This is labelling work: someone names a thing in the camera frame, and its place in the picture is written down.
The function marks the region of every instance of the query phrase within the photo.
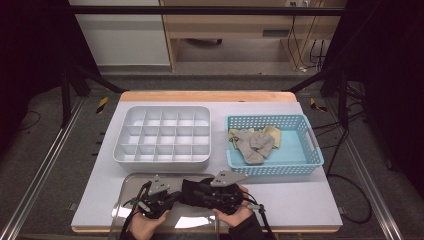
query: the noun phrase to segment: white table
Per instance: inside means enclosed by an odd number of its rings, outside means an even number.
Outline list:
[[[212,175],[216,175],[220,170],[229,170],[225,153],[228,144],[225,141],[227,132],[224,128],[227,115],[303,113],[300,104],[294,101],[232,102],[230,100],[225,102],[225,98],[219,98],[219,94],[216,93],[216,102],[196,101],[197,97],[179,102],[163,102],[161,99],[131,101],[128,95],[123,95],[112,117],[96,164],[75,213],[71,224],[72,229],[75,232],[108,232],[110,229],[113,221],[111,212],[118,200],[123,180],[130,174],[114,160],[113,150],[126,112],[131,107],[164,105],[208,107],[212,118],[212,150],[208,167],[202,173]],[[265,206],[268,222],[274,232],[335,232],[342,226],[322,167],[315,169],[308,176],[250,177],[242,184],[249,189],[259,203]]]

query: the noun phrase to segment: wooden table edge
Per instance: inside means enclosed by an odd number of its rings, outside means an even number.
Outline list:
[[[292,92],[274,91],[127,91],[121,102],[297,102]]]

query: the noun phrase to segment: white compartment tray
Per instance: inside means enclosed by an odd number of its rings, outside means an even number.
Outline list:
[[[135,106],[113,152],[129,172],[192,172],[207,167],[211,116],[202,106]]]

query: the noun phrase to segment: white cabinet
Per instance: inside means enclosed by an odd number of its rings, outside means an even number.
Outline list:
[[[158,6],[156,0],[69,0],[71,5]],[[140,66],[169,67],[160,15],[76,14],[100,70],[133,71]]]

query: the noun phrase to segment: table surface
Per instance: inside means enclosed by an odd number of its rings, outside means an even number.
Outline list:
[[[303,114],[292,93],[267,91],[129,91],[122,94],[105,134],[84,195],[71,223],[75,232],[109,232],[125,171],[113,150],[126,112],[134,106],[205,106],[211,113],[212,150],[208,166],[199,174],[229,170],[225,116],[231,114]],[[335,232],[342,226],[334,197],[322,167],[308,176],[256,176],[242,182],[266,207],[274,232]],[[169,218],[178,215],[171,211]]]

